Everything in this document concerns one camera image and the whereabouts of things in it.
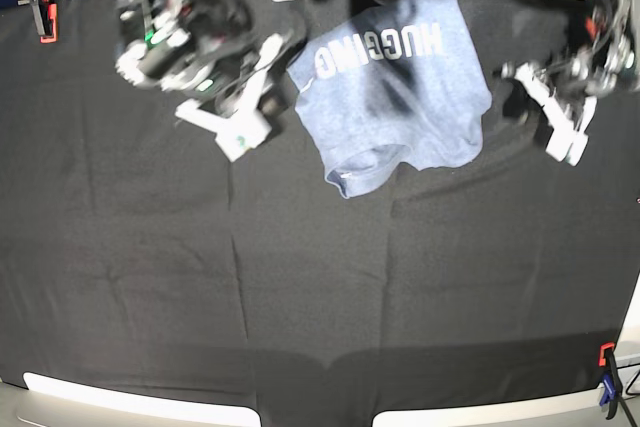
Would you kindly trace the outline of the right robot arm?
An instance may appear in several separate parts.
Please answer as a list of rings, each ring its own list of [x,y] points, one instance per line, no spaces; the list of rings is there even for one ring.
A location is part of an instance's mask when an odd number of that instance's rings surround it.
[[[295,11],[260,20],[245,0],[116,0],[116,12],[127,82],[181,95],[177,117],[217,140],[259,145],[273,133],[264,103],[305,37]]]

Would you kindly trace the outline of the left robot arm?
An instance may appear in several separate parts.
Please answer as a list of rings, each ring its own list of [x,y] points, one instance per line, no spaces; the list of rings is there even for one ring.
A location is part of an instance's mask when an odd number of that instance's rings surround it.
[[[525,86],[541,83],[573,123],[585,118],[589,97],[639,90],[639,0],[583,0],[570,19],[564,51],[543,64],[506,63],[498,72],[512,87],[503,108],[508,118],[526,120],[542,102]]]

